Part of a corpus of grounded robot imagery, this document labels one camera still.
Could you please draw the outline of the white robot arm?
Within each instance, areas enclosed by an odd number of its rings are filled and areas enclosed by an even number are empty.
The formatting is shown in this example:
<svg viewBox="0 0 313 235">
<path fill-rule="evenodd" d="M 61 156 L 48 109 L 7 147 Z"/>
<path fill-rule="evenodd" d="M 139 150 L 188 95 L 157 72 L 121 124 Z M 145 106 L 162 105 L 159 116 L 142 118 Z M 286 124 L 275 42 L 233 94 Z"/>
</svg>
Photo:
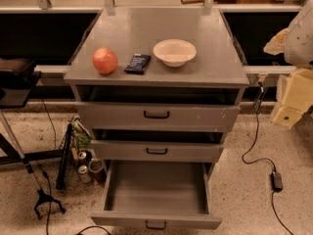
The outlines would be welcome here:
<svg viewBox="0 0 313 235">
<path fill-rule="evenodd" d="M 313 0 L 309 0 L 287 28 L 279 31 L 263 48 L 270 55 L 283 53 L 295 66 L 278 81 L 272 122 L 291 129 L 313 106 Z"/>
</svg>

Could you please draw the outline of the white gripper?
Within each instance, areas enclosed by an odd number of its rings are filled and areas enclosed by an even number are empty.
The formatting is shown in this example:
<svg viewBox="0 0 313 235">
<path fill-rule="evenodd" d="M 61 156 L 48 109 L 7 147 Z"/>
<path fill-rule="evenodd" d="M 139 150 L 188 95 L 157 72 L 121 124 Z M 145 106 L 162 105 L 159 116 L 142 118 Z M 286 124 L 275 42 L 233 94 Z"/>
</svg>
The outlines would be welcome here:
<svg viewBox="0 0 313 235">
<path fill-rule="evenodd" d="M 272 122 L 291 129 L 313 105 L 313 70 L 297 69 L 281 75 L 277 91 L 278 107 L 272 112 Z"/>
</svg>

